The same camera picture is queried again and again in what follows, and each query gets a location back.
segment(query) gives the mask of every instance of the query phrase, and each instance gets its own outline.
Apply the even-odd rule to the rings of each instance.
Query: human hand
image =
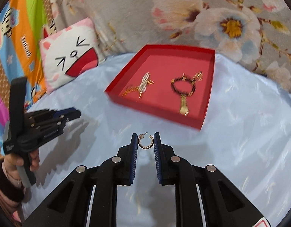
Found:
[[[30,157],[32,159],[31,161],[31,166],[30,166],[30,171],[34,172],[39,169],[39,150],[35,150],[30,153]],[[5,169],[7,171],[7,174],[9,174],[12,178],[16,180],[21,180],[17,167],[16,166],[23,166],[23,159],[14,153],[7,154],[5,156]]]

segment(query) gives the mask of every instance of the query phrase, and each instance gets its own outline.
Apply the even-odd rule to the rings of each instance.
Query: silver rivet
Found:
[[[121,158],[119,156],[115,156],[112,158],[112,162],[114,162],[114,163],[118,163],[120,161],[121,161]]]
[[[76,171],[77,171],[78,173],[82,173],[82,172],[85,171],[85,167],[84,167],[84,166],[78,166],[78,167],[76,168]]]
[[[178,157],[178,156],[172,156],[171,157],[171,161],[172,162],[179,162],[180,161],[180,157]]]
[[[207,166],[207,168],[206,168],[209,172],[215,172],[216,171],[216,167],[214,167],[213,165],[209,165],[209,166]]]

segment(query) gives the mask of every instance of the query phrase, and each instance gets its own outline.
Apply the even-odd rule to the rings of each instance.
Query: red tray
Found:
[[[116,103],[153,114],[184,125],[201,129],[211,94],[215,51],[181,45],[146,45],[123,68],[105,90]],[[193,77],[202,71],[203,79],[196,82],[195,93],[187,97],[189,114],[179,113],[180,95],[171,88],[171,80],[185,75]],[[128,86],[139,86],[149,72],[153,85],[139,98],[132,92],[122,96]],[[177,82],[176,88],[189,92],[188,82]]]

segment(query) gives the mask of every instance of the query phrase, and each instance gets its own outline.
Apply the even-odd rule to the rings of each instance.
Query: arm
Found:
[[[39,151],[31,152],[31,171],[39,168]],[[15,154],[8,154],[0,160],[0,206],[6,215],[11,216],[24,198],[22,186],[16,166],[22,166],[23,159]]]

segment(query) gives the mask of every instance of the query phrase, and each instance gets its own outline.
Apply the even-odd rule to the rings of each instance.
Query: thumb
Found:
[[[23,166],[23,159],[17,154],[8,154],[5,156],[5,160],[14,166]]]

